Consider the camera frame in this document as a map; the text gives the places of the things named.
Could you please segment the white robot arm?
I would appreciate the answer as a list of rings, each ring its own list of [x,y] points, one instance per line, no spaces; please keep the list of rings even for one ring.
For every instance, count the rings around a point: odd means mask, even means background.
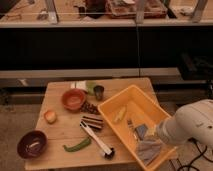
[[[166,144],[180,145],[195,138],[213,149],[213,100],[204,99],[180,107],[156,126],[156,134]]]

